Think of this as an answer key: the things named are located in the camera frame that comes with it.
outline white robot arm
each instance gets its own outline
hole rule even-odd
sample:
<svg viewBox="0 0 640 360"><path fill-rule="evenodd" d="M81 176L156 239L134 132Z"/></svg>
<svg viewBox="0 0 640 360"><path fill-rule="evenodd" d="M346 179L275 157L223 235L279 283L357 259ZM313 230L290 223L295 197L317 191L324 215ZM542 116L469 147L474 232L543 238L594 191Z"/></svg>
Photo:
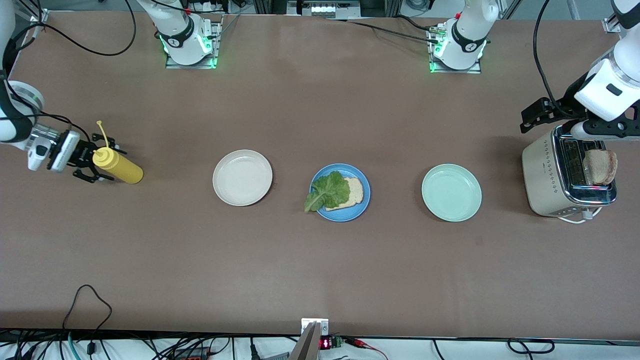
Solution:
<svg viewBox="0 0 640 360"><path fill-rule="evenodd" d="M213 52L211 20L182 10L180 0L138 0L154 21L165 51L180 65L193 65Z"/></svg>
<svg viewBox="0 0 640 360"><path fill-rule="evenodd" d="M446 36L433 56L452 69L469 69L482 56L498 14L496 0L465 0L460 15L444 23Z"/></svg>
<svg viewBox="0 0 640 360"><path fill-rule="evenodd" d="M581 89L574 95L591 113L607 122L618 120L640 101L640 1L611 0L611 5L627 34L594 63ZM615 126L624 130L622 128L628 124ZM586 122L576 124L571 133L580 140L620 138L594 133ZM640 140L640 136L630 135L628 140Z"/></svg>
<svg viewBox="0 0 640 360"><path fill-rule="evenodd" d="M4 50L15 28L15 13L11 0L0 0L0 46L4 63ZM36 120L44 105L42 94L32 86L9 81L4 69L0 72L0 142L8 143L28 155L27 166L38 170L50 158L47 166L62 172L80 139L75 131L59 131L39 124Z"/></svg>
<svg viewBox="0 0 640 360"><path fill-rule="evenodd" d="M557 101L560 108L543 97L525 109L522 133L569 120L563 127L578 140L640 140L640 1L611 0L611 5L627 35L569 86Z"/></svg>

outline mint green plate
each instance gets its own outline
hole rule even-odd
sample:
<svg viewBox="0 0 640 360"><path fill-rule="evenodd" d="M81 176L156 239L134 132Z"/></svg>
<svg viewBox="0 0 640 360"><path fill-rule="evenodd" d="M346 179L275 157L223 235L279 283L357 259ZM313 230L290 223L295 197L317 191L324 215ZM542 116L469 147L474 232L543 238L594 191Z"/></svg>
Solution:
<svg viewBox="0 0 640 360"><path fill-rule="evenodd" d="M424 176L422 200L435 216L459 222L476 214L482 203L482 190L469 170L455 164L442 164Z"/></svg>

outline white plate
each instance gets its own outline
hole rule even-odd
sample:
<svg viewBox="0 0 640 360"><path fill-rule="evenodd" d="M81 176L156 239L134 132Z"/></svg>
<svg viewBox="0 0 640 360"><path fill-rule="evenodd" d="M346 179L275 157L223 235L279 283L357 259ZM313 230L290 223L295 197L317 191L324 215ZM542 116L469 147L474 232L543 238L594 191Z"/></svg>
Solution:
<svg viewBox="0 0 640 360"><path fill-rule="evenodd" d="M213 189L229 205L255 204L267 194L273 171L267 158L253 150L226 155L213 171Z"/></svg>
<svg viewBox="0 0 640 360"><path fill-rule="evenodd" d="M442 164L424 176L422 199L435 216L459 222L477 213L482 203L482 190L469 170L455 164Z"/></svg>

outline bread slice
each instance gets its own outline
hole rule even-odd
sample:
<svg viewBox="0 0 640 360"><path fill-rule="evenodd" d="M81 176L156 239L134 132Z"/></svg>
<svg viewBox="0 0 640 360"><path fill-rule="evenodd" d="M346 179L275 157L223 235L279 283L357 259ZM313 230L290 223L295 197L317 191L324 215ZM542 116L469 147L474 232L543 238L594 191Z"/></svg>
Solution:
<svg viewBox="0 0 640 360"><path fill-rule="evenodd" d="M338 205L336 208L325 208L325 210L333 211L350 208L351 206L356 206L362 202L362 199L364 198L364 189L362 188L360 180L358 180L357 177L345 177L344 179L349 183L349 200Z"/></svg>
<svg viewBox="0 0 640 360"><path fill-rule="evenodd" d="M611 150L587 150L584 153L584 165L593 184L608 185L616 177L618 157Z"/></svg>

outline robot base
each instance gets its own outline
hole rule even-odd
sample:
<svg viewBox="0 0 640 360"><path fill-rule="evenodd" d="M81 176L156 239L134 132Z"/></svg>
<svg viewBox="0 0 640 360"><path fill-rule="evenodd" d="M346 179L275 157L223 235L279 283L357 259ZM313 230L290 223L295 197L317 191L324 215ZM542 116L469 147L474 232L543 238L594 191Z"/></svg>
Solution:
<svg viewBox="0 0 640 360"><path fill-rule="evenodd" d="M438 24L438 29L442 29L442 31L446 32L446 23ZM457 72L460 74L480 74L480 57L482 56L482 49L480 49L480 57L476 60L476 62L468 69L453 69L446 66L441 59L437 58L434 54L440 51L440 47L442 46L443 41L445 40L444 33L432 33L430 31L426 31L427 38L437 40L438 44L432 44L431 42L427 43L428 51L429 51L429 72Z"/></svg>
<svg viewBox="0 0 640 360"><path fill-rule="evenodd" d="M181 65L171 59L169 56L169 52L167 51L166 45L163 43L164 52L166 53L166 63L164 67L166 69L215 69L218 66L218 53L220 51L220 33L222 31L222 26L220 22L210 22L211 27L210 31L205 29L205 36L201 37L200 42L203 48L212 49L209 54L206 54L202 60L198 61L192 65Z"/></svg>

